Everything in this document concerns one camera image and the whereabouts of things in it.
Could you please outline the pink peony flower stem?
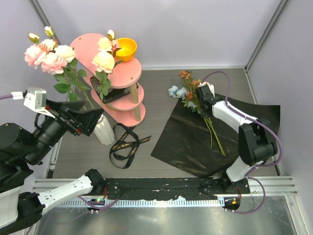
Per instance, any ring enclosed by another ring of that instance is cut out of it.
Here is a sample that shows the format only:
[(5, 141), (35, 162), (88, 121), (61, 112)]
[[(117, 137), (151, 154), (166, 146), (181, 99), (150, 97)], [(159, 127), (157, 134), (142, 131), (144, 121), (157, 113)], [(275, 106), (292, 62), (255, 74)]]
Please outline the pink peony flower stem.
[(87, 87), (79, 77), (86, 75), (84, 70), (77, 69), (78, 60), (74, 48), (60, 45), (56, 42), (53, 32), (46, 32), (48, 39), (40, 40), (35, 33), (28, 33), (28, 39), (33, 43), (24, 53), (25, 62), (33, 68), (41, 67), (42, 71), (54, 77), (54, 89), (67, 94), (70, 101), (80, 100), (75, 89), (86, 93)]

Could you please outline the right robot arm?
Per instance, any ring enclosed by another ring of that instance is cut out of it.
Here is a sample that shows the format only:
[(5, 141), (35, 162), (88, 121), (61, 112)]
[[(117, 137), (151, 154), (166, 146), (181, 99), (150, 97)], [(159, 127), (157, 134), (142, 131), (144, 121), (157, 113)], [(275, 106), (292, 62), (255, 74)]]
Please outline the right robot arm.
[(222, 190), (233, 193), (255, 166), (277, 154), (277, 136), (271, 130), (268, 119), (257, 119), (240, 111), (216, 96), (213, 88), (206, 82), (200, 83), (196, 95), (202, 115), (220, 119), (238, 133), (239, 156), (221, 177)]

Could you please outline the black wrapping paper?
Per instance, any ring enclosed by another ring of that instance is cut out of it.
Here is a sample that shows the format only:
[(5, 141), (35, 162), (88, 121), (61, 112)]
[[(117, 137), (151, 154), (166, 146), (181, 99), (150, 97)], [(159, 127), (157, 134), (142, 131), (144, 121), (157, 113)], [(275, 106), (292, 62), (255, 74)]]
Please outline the black wrapping paper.
[(212, 117), (213, 130), (197, 112), (181, 99), (151, 152), (152, 157), (197, 177), (208, 177), (226, 170), (247, 149), (238, 131)]

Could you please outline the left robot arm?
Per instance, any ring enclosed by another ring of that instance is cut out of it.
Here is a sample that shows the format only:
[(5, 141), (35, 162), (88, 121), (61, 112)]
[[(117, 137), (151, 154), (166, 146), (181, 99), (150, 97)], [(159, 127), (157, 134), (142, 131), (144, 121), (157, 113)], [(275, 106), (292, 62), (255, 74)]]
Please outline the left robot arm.
[(83, 110), (84, 101), (44, 101), (43, 122), (33, 133), (15, 123), (0, 127), (0, 233), (9, 235), (37, 223), (60, 203), (84, 194), (100, 195), (105, 180), (96, 169), (62, 187), (50, 191), (21, 193), (31, 165), (41, 165), (44, 157), (66, 132), (90, 136), (103, 108)]

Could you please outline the cream flower stem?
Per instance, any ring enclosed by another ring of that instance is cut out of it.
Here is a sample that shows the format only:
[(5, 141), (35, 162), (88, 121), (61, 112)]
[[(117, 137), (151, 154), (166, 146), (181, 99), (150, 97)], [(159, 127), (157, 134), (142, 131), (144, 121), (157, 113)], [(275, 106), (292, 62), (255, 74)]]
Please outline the cream flower stem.
[(103, 98), (108, 95), (111, 81), (108, 75), (113, 73), (115, 67), (116, 53), (121, 50), (121, 46), (116, 39), (116, 33), (113, 30), (108, 30), (106, 37), (99, 39), (98, 43), (99, 52), (94, 56), (92, 64), (96, 67), (96, 76), (99, 79), (100, 85), (98, 87), (99, 97), (101, 102)]

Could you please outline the black ribbon gold lettering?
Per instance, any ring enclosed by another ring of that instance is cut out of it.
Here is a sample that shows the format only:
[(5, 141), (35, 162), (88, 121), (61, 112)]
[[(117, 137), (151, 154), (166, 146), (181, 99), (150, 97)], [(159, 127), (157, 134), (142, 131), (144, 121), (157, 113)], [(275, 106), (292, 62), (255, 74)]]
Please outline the black ribbon gold lettering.
[[(110, 148), (109, 152), (109, 160), (112, 163), (113, 166), (119, 168), (119, 169), (128, 169), (131, 164), (133, 163), (134, 157), (136, 152), (138, 151), (138, 148), (141, 144), (144, 144), (146, 142), (149, 142), (151, 139), (151, 136), (147, 136), (145, 138), (140, 139), (138, 135), (134, 132), (134, 127), (127, 127), (126, 125), (122, 123), (117, 123), (113, 127), (113, 133), (115, 134), (115, 130), (117, 127), (121, 127), (124, 129), (125, 133), (117, 139), (115, 144)], [(122, 156), (118, 154), (117, 152), (123, 149), (130, 148), (130, 151), (127, 156)], [(118, 166), (114, 163), (114, 160), (117, 161), (126, 161), (126, 164), (124, 166)]]

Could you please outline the artificial flower bouquet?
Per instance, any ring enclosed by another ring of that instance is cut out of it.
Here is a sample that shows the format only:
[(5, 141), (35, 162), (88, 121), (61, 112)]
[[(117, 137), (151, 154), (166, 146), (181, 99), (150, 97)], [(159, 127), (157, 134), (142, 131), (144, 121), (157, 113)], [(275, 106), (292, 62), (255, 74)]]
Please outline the artificial flower bouquet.
[[(192, 77), (191, 71), (183, 70), (179, 73), (179, 77), (184, 81), (184, 86), (179, 89), (177, 86), (173, 85), (168, 89), (168, 95), (174, 98), (181, 98), (184, 107), (190, 108), (192, 112), (201, 113), (200, 111), (200, 102), (196, 95), (196, 88), (201, 84), (200, 80), (196, 80)], [(217, 141), (218, 147), (223, 156), (226, 156), (225, 151), (222, 147), (222, 144), (219, 140), (217, 132), (213, 127), (213, 122), (209, 117), (202, 118), (206, 124), (206, 127), (210, 133), (211, 137), (211, 147), (213, 146), (213, 137)]]

